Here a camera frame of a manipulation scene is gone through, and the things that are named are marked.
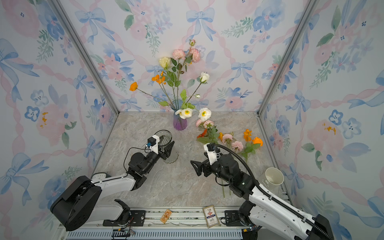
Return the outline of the small white flower spray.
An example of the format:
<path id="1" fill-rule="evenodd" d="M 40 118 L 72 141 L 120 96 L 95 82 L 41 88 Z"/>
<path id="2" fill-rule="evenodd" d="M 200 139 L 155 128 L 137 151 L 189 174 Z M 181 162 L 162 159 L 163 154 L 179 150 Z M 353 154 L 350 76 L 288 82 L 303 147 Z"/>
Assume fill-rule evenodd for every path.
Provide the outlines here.
<path id="1" fill-rule="evenodd" d="M 193 112 L 196 107 L 189 102 L 186 90 L 182 90 L 182 92 L 180 93 L 180 97 L 181 104 L 178 105 L 178 109 L 176 110 L 175 115 L 185 120 L 193 116 Z M 201 121 L 205 122 L 211 118 L 212 111 L 208 108 L 202 108 L 199 110 L 198 116 Z"/>

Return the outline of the pink ranunculus spray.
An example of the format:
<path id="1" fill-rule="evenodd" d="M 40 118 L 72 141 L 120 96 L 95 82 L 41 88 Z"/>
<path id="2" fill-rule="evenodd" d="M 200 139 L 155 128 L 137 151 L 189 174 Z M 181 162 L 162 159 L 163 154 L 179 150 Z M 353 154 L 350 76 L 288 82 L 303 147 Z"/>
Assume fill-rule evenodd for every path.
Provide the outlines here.
<path id="1" fill-rule="evenodd" d="M 200 142 L 202 144 L 207 144 L 207 143 L 215 143 L 215 144 L 217 144 L 218 143 L 219 131 L 218 131 L 218 129 L 215 126 L 213 121 L 210 121 L 210 120 L 206 120 L 206 121 L 198 120 L 197 121 L 197 127 L 200 128 L 200 129 L 203 129 L 203 131 L 205 129 L 208 129 L 208 135 L 206 137 L 204 137 L 204 138 L 197 139 L 198 142 Z"/>

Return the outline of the blue purple glass vase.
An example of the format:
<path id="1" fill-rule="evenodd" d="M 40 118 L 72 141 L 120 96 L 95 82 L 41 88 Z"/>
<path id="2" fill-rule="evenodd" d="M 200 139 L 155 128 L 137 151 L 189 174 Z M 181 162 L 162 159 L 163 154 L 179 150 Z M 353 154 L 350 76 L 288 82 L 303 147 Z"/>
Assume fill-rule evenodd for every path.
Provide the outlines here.
<path id="1" fill-rule="evenodd" d="M 173 126 L 178 131 L 183 131 L 188 126 L 187 119 L 182 119 L 180 114 L 177 113 L 177 111 L 181 109 L 182 103 L 182 100 L 174 100 L 171 106 L 171 109 L 174 111 Z"/>

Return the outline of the yellow rose stem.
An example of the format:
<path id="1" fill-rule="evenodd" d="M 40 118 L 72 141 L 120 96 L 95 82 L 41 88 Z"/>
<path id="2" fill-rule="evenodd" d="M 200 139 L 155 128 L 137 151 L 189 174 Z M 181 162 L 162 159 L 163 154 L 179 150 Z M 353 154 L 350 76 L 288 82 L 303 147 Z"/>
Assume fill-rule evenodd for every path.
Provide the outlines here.
<path id="1" fill-rule="evenodd" d="M 159 65 L 163 68 L 159 72 L 159 79 L 157 80 L 158 84 L 161 86 L 162 90 L 166 94 L 170 104 L 173 105 L 173 101 L 176 100 L 175 89 L 179 87 L 179 63 L 170 57 L 163 57 L 159 59 Z M 169 86 L 172 89 L 173 97 L 171 98 L 168 92 L 165 89 L 165 85 Z"/>

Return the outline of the white rose bud stem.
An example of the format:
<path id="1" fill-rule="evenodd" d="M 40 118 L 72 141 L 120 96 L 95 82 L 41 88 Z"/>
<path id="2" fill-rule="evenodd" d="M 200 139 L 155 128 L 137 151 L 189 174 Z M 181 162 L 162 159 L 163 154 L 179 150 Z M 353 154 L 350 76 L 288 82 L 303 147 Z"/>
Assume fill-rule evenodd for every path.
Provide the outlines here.
<path id="1" fill-rule="evenodd" d="M 187 83 L 187 88 L 190 88 L 192 87 L 195 83 L 199 83 L 199 85 L 197 86 L 197 88 L 195 89 L 195 91 L 192 93 L 192 94 L 189 94 L 189 95 L 186 95 L 185 94 L 185 97 L 182 97 L 183 99 L 183 103 L 188 103 L 190 101 L 190 99 L 196 95 L 196 92 L 197 90 L 200 88 L 201 85 L 205 85 L 208 83 L 208 81 L 210 80 L 211 76 L 206 73 L 206 72 L 202 72 L 200 74 L 199 77 L 197 77 L 196 79 L 190 79 Z"/>

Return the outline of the clear glass vase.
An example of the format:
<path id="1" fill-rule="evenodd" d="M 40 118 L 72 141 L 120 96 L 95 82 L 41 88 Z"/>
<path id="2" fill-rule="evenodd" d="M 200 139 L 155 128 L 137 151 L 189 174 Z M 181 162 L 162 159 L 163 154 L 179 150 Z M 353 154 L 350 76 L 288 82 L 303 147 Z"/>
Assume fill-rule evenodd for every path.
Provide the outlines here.
<path id="1" fill-rule="evenodd" d="M 159 130 L 155 135 L 160 139 L 158 148 L 161 159 L 163 159 L 166 164 L 175 163 L 179 158 L 179 151 L 176 148 L 172 133 L 168 130 Z"/>

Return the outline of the orange gerbera stem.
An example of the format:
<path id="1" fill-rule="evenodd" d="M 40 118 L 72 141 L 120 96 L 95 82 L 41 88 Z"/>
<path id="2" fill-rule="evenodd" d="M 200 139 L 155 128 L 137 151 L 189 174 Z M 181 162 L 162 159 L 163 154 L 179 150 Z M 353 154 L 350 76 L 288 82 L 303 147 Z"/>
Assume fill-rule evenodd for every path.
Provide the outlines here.
<path id="1" fill-rule="evenodd" d="M 208 135 L 208 129 L 205 129 L 200 135 L 197 136 L 197 139 L 204 138 Z"/>

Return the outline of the pink rose stem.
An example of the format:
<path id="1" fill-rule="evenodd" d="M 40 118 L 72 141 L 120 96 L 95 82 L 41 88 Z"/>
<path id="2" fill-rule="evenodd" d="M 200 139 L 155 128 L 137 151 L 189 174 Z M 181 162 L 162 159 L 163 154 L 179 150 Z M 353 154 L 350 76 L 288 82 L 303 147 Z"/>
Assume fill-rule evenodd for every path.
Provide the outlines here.
<path id="1" fill-rule="evenodd" d="M 173 83 L 173 90 L 176 89 L 176 93 L 179 93 L 179 87 L 181 85 L 180 77 L 188 71 L 188 66 L 197 63 L 201 59 L 201 54 L 196 48 L 196 40 L 189 40 L 189 48 L 187 50 L 176 49 L 173 52 L 171 58 L 171 71 L 173 73 L 171 80 Z"/>

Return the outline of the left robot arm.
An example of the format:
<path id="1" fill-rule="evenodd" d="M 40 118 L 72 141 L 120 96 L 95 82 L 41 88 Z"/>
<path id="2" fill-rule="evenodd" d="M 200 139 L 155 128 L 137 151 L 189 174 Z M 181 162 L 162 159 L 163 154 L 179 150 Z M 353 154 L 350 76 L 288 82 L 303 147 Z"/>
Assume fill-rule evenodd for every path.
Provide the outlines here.
<path id="1" fill-rule="evenodd" d="M 147 155 L 135 153 L 125 174 L 99 180 L 78 177 L 51 205 L 51 213 L 65 227 L 74 231 L 85 223 L 103 221 L 103 225 L 128 226 L 135 217 L 130 207 L 116 199 L 115 205 L 102 205 L 101 199 L 116 193 L 134 191 L 146 181 L 146 175 L 159 159 L 170 157 L 175 142 L 158 147 Z"/>

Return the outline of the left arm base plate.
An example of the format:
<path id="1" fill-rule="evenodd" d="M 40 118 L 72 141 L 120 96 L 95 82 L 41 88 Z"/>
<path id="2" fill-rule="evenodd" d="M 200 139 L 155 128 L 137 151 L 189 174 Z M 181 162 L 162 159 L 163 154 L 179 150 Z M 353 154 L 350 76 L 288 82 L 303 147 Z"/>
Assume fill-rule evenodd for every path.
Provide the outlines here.
<path id="1" fill-rule="evenodd" d="M 104 220 L 103 227 L 143 227 L 145 218 L 145 210 L 123 211 L 115 221 Z"/>

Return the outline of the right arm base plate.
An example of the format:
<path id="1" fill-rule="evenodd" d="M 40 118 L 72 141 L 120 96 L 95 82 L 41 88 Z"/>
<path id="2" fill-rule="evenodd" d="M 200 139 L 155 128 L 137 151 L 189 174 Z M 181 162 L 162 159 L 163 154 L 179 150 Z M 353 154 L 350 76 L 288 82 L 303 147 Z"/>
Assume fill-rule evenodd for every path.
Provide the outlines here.
<path id="1" fill-rule="evenodd" d="M 246 216 L 239 211 L 225 210 L 224 220 L 227 227 L 246 227 L 249 225 L 249 221 Z"/>

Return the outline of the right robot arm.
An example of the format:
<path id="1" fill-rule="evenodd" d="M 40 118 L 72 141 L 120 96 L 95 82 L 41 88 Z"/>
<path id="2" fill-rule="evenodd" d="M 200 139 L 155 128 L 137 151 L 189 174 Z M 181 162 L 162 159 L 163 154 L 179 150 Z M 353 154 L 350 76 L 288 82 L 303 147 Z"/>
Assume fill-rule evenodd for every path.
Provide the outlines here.
<path id="1" fill-rule="evenodd" d="M 216 162 L 191 161 L 198 176 L 214 175 L 229 185 L 238 197 L 245 199 L 239 217 L 245 225 L 266 228 L 286 240 L 332 240 L 330 222 L 318 214 L 312 216 L 287 204 L 260 184 L 247 163 L 238 155 L 220 155 Z"/>

